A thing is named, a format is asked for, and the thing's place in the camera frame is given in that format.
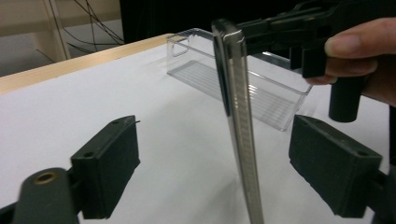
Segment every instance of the clear plastic tray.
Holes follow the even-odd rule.
[[[279,66],[287,63],[276,55],[247,57],[252,116],[280,131],[288,129],[312,88],[300,74]],[[190,29],[167,37],[167,74],[222,101],[208,31]]]

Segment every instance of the finger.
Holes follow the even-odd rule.
[[[328,58],[326,74],[335,77],[358,77],[373,73],[378,67],[374,58],[368,59],[338,59]]]
[[[396,53],[396,18],[384,18],[352,27],[331,38],[325,44],[328,56],[337,58],[367,58]]]
[[[325,75],[323,77],[309,77],[305,81],[311,85],[327,85],[337,81],[337,77]]]

